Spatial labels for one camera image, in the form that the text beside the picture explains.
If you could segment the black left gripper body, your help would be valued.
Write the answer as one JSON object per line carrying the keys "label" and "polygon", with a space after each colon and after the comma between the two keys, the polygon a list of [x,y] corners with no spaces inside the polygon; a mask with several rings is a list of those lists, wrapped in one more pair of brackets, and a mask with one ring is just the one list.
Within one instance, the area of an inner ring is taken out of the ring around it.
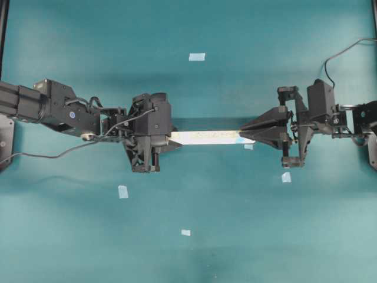
{"label": "black left gripper body", "polygon": [[150,97],[142,94],[133,98],[128,118],[130,131],[123,141],[131,169],[136,173],[159,172],[159,157],[166,147],[166,135],[150,135],[148,115],[154,111]]}

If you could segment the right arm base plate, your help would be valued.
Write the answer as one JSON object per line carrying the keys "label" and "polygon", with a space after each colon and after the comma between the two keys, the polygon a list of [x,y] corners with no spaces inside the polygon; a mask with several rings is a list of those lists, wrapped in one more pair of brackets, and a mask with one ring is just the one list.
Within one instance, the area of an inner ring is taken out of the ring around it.
{"label": "right arm base plate", "polygon": [[369,164],[376,170],[377,169],[377,136],[371,134],[368,137],[368,157]]}

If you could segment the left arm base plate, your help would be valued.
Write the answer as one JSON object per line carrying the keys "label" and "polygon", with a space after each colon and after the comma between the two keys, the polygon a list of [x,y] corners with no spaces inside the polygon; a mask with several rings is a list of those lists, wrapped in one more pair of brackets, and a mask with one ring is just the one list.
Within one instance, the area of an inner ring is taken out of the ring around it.
{"label": "left arm base plate", "polygon": [[1,114],[0,123],[0,158],[1,172],[3,172],[12,162],[11,155],[13,154],[14,150],[15,122]]}

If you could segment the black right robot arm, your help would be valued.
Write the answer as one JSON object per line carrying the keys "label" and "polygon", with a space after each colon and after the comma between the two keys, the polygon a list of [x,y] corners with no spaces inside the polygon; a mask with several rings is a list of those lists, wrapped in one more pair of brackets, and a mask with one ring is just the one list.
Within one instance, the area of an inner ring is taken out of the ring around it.
{"label": "black right robot arm", "polygon": [[281,150],[282,166],[302,167],[315,134],[350,138],[358,146],[376,139],[376,102],[340,105],[321,80],[307,88],[308,105],[296,86],[277,89],[279,106],[244,124],[239,135]]}

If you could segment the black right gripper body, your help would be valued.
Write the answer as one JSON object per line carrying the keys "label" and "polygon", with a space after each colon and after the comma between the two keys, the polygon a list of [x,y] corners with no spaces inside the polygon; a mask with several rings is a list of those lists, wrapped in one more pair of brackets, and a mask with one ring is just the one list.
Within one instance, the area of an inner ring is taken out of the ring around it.
{"label": "black right gripper body", "polygon": [[292,114],[290,118],[290,130],[293,134],[293,141],[297,143],[299,151],[298,156],[290,156],[287,143],[283,143],[282,166],[289,168],[302,167],[305,165],[307,148],[312,137],[318,133],[327,135],[333,133],[331,120],[335,115],[335,106],[331,117],[325,116],[312,120],[309,117],[308,100],[307,103],[304,103],[296,86],[279,87],[277,93],[281,106],[285,106],[287,101],[295,102],[295,114]]}

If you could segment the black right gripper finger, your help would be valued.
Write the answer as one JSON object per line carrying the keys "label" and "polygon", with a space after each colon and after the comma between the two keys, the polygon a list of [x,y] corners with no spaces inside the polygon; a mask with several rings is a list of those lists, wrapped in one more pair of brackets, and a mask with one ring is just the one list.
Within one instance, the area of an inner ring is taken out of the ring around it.
{"label": "black right gripper finger", "polygon": [[270,127],[284,127],[287,125],[292,112],[286,106],[273,107],[258,118],[241,126],[241,131],[267,129]]}
{"label": "black right gripper finger", "polygon": [[288,147],[292,145],[292,139],[287,132],[286,126],[242,130],[239,135],[249,140],[267,144],[278,150],[283,149],[283,143],[287,143]]}

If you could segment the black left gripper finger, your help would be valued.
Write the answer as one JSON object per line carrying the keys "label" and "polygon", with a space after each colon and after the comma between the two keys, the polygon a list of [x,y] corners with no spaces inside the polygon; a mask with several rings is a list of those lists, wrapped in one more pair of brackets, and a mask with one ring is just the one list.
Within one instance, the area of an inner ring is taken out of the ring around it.
{"label": "black left gripper finger", "polygon": [[170,137],[166,137],[166,146],[167,147],[182,147],[183,145],[179,142],[171,140]]}
{"label": "black left gripper finger", "polygon": [[170,124],[170,131],[174,132],[174,131],[178,131],[178,129],[174,124]]}

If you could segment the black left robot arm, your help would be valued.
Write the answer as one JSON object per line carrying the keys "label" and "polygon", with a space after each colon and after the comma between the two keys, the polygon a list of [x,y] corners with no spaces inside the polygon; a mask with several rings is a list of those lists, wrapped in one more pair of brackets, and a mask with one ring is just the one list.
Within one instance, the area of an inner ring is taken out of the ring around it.
{"label": "black left robot arm", "polygon": [[170,141],[176,128],[166,93],[136,96],[126,109],[104,107],[98,97],[77,97],[70,86],[48,79],[33,88],[1,82],[1,114],[80,137],[87,144],[122,143],[136,173],[159,172],[160,155],[182,146]]}

